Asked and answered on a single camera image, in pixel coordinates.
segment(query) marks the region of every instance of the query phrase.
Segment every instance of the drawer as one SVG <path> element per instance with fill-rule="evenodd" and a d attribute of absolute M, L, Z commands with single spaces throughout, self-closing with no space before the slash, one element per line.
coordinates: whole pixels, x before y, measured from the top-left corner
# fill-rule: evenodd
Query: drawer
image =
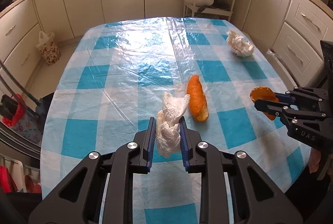
<path fill-rule="evenodd" d="M 0 60 L 38 23 L 32 0 L 23 0 L 0 18 Z"/>
<path fill-rule="evenodd" d="M 300 86 L 310 86 L 323 69 L 323 60 L 290 25 L 284 23 L 272 47 Z"/>
<path fill-rule="evenodd" d="M 16 45 L 4 62 L 8 70 L 22 86 L 27 84 L 32 72 L 41 59 L 41 54 L 35 47 L 38 43 L 40 30 L 39 24 L 35 25 Z M 22 94 L 19 87 L 11 81 L 3 69 L 0 69 L 0 75 L 15 93 Z M 0 83 L 0 90 L 10 96 L 9 91 L 7 91 L 2 83 Z"/>
<path fill-rule="evenodd" d="M 333 20 L 310 0 L 292 0 L 286 21 L 323 57 L 320 40 L 333 30 Z"/>

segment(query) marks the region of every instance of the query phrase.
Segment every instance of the red cloth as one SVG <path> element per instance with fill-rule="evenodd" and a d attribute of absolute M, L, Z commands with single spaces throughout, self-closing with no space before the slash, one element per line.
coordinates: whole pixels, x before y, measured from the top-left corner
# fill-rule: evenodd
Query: red cloth
<path fill-rule="evenodd" d="M 24 182 L 28 193 L 42 193 L 42 187 L 35 184 L 29 175 L 24 176 Z"/>
<path fill-rule="evenodd" d="M 19 94 L 16 94 L 16 96 L 23 101 L 22 96 Z M 2 122 L 4 125 L 8 126 L 8 127 L 13 127 L 15 124 L 18 123 L 18 121 L 23 117 L 25 113 L 25 107 L 21 104 L 18 103 L 15 115 L 12 117 L 12 120 L 9 120 L 5 117 L 2 117 Z"/>
<path fill-rule="evenodd" d="M 16 184 L 6 167 L 0 166 L 0 187 L 4 193 L 17 192 Z"/>

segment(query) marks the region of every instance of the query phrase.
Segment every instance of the plastic table cover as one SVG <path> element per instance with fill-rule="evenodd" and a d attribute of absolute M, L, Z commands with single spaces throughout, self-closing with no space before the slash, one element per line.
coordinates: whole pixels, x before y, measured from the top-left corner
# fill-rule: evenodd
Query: plastic table cover
<path fill-rule="evenodd" d="M 241 33 L 225 20 L 196 18 L 89 29 L 48 113 L 41 150 L 43 197 L 89 152 L 110 153 L 132 141 L 162 108 L 163 91 L 184 96 L 193 74 L 203 85 L 209 118 L 196 122 L 188 110 L 188 128 L 219 150 L 245 151 L 286 191 L 307 164 L 310 148 L 288 137 L 279 119 L 270 121 L 256 111 L 249 97 L 255 86 L 281 93 L 286 87 L 259 50 L 246 58 L 230 51 L 229 29 Z M 155 148 L 150 173 L 134 175 L 134 223 L 197 223 L 200 180 L 200 174 L 185 172 L 181 153 L 164 158 Z"/>

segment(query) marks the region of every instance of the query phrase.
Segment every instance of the trash bin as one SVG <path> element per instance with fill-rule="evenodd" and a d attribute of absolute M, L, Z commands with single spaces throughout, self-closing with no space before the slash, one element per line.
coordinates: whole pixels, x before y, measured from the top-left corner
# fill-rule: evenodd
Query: trash bin
<path fill-rule="evenodd" d="M 43 31 L 39 32 L 39 43 L 36 47 L 48 65 L 53 65 L 61 57 L 60 50 L 53 39 L 53 32 L 50 34 L 46 34 Z"/>

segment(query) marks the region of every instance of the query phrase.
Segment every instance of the blue gripper pad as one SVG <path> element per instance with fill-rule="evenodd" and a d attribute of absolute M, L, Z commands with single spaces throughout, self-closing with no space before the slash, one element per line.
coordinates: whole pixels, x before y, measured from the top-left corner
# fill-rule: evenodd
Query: blue gripper pad
<path fill-rule="evenodd" d="M 293 105 L 295 103 L 294 100 L 290 97 L 290 95 L 282 94 L 282 93 L 275 93 L 275 96 L 277 99 L 279 99 L 280 102 Z"/>
<path fill-rule="evenodd" d="M 149 143 L 147 149 L 147 171 L 150 172 L 150 168 L 153 163 L 153 154 L 154 154 L 154 144 L 155 144 L 155 135 L 156 135 L 156 120 L 150 118 L 148 129 L 146 130 L 146 135 L 149 134 Z"/>
<path fill-rule="evenodd" d="M 183 159 L 183 165 L 185 170 L 189 171 L 189 148 L 186 141 L 185 131 L 183 124 L 180 123 L 180 149 L 181 149 L 181 157 Z"/>

